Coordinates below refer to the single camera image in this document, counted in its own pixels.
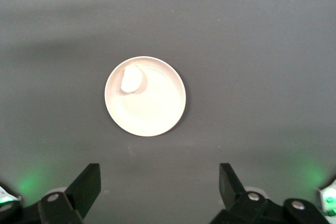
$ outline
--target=screw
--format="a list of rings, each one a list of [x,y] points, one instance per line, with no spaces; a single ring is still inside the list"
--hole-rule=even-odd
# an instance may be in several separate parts
[[[53,195],[50,195],[50,196],[47,198],[47,201],[48,201],[48,202],[53,202],[53,201],[55,201],[56,199],[58,199],[58,194],[53,194]]]
[[[3,211],[8,210],[8,209],[12,208],[12,206],[13,206],[13,203],[12,203],[12,202],[11,202],[11,203],[8,203],[8,204],[6,204],[6,205],[0,207],[0,212],[3,212]]]
[[[299,201],[297,201],[297,200],[294,200],[294,201],[292,202],[292,206],[293,206],[294,208],[296,208],[296,209],[304,210],[304,204],[301,203],[301,202],[299,202]]]
[[[253,201],[258,201],[260,199],[259,195],[257,195],[256,193],[249,193],[248,197],[250,200],[253,200]]]

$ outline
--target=plate rim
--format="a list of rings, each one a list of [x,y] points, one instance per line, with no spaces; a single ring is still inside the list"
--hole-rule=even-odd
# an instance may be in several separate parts
[[[108,106],[108,103],[107,103],[107,91],[108,91],[108,84],[110,83],[111,81],[111,78],[113,76],[113,74],[122,66],[124,65],[125,63],[127,63],[128,61],[132,61],[132,60],[137,60],[137,59],[151,59],[151,60],[154,60],[154,61],[158,61],[162,64],[164,64],[165,66],[169,67],[169,69],[171,71],[173,71],[173,73],[175,74],[175,76],[177,76],[178,80],[179,80],[179,83],[181,84],[182,86],[182,94],[183,94],[183,97],[182,97],[182,104],[183,104],[183,109],[181,110],[181,115],[178,117],[178,119],[176,120],[176,122],[174,124],[172,124],[171,127],[168,127],[167,130],[165,130],[164,132],[161,132],[159,134],[136,134],[136,133],[133,133],[131,131],[128,131],[126,129],[124,129],[118,122],[115,121],[115,119],[113,118],[110,110],[109,110],[109,106]],[[185,90],[185,86],[184,86],[184,83],[183,83],[183,80],[181,78],[181,76],[179,75],[179,73],[177,73],[177,71],[172,67],[170,66],[167,62],[161,60],[161,59],[158,59],[158,58],[155,58],[155,57],[151,57],[151,56],[136,56],[136,57],[132,57],[132,58],[129,58],[127,60],[124,60],[123,62],[121,62],[120,64],[118,64],[114,69],[113,71],[110,73],[109,77],[107,78],[107,81],[106,81],[106,84],[105,84],[105,89],[104,89],[104,99],[105,99],[105,105],[106,105],[106,108],[107,108],[107,111],[109,113],[109,115],[111,116],[111,118],[113,119],[113,121],[120,127],[122,128],[124,131],[130,133],[130,134],[133,134],[133,135],[136,135],[136,136],[145,136],[145,137],[150,137],[150,136],[158,136],[158,135],[162,135],[166,132],[168,132],[169,130],[171,130],[173,127],[175,127],[177,125],[177,123],[181,120],[183,114],[184,114],[184,111],[185,111],[185,107],[186,107],[186,90]]]

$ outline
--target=plate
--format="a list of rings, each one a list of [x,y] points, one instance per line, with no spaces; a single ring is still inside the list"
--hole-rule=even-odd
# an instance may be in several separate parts
[[[142,73],[141,83],[133,92],[121,89],[127,66]],[[139,56],[122,62],[112,71],[105,86],[105,103],[113,120],[125,131],[156,136],[169,131],[180,120],[186,94],[181,77],[170,65],[157,58]]]

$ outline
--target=small white item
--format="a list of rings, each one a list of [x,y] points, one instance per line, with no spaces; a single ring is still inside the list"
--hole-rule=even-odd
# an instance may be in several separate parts
[[[18,196],[17,198],[11,194],[9,194],[4,188],[0,186],[0,203],[4,203],[7,201],[13,201],[13,200],[21,200],[21,196]]]
[[[320,192],[322,211],[330,224],[336,224],[336,180]]]
[[[148,56],[119,64],[105,86],[105,103],[113,120],[138,136],[156,136],[180,120],[185,88],[179,74],[166,62]]]
[[[133,65],[126,66],[121,81],[121,90],[126,93],[134,92],[140,87],[141,82],[141,70]]]

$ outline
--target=green led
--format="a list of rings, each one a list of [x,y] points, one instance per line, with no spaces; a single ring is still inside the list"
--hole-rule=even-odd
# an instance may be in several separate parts
[[[1,203],[8,202],[8,201],[13,201],[13,199],[11,199],[11,198],[9,198],[9,197],[7,197],[7,196],[6,196],[6,197],[3,197],[3,198],[0,199],[0,204],[1,204]]]

